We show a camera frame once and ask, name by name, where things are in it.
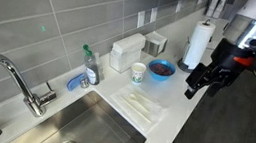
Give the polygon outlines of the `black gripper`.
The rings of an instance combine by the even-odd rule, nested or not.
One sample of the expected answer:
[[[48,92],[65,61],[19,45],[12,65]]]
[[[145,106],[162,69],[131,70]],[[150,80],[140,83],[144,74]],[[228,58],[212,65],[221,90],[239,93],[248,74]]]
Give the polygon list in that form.
[[[240,73],[254,62],[254,53],[249,49],[241,49],[226,39],[221,39],[219,45],[211,54],[208,66],[199,63],[185,80],[188,84],[184,93],[192,99],[205,85],[209,96],[214,96],[221,88],[229,87]]]

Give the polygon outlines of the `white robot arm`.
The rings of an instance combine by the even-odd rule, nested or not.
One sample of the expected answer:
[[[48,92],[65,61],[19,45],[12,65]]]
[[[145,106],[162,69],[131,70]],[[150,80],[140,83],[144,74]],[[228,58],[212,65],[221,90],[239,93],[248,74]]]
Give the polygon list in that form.
[[[187,98],[206,87],[210,95],[248,69],[256,70],[256,0],[247,0],[223,32],[224,38],[211,54],[211,63],[199,63],[186,79]]]

